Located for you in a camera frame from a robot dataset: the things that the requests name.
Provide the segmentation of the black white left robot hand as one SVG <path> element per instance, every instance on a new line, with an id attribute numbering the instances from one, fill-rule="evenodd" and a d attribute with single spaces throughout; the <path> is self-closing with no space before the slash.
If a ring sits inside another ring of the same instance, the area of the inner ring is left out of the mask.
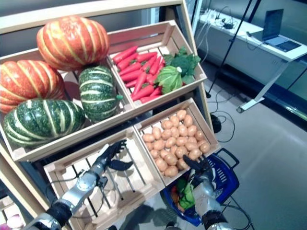
<path id="1" fill-rule="evenodd" d="M 113 160 L 116 154 L 125 149 L 126 142 L 126 139 L 122 139 L 107 147 L 107 149 L 103 151 L 103 153 L 93 163 L 90 170 L 100 175 L 104 173 L 107 168 L 111 168 L 116 171 L 125 171 L 129 169 L 133 165 L 132 161 L 123 162 L 120 160 Z"/>

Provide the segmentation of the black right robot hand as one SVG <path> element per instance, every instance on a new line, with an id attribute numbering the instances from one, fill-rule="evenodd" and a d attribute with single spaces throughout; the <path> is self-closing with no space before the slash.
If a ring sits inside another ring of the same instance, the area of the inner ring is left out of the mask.
<path id="1" fill-rule="evenodd" d="M 192 160 L 184 155 L 183 160 L 190 168 L 195 170 L 198 176 L 205 176 L 209 180 L 213 180 L 213 170 L 205 156 L 201 155 L 196 160 Z"/>

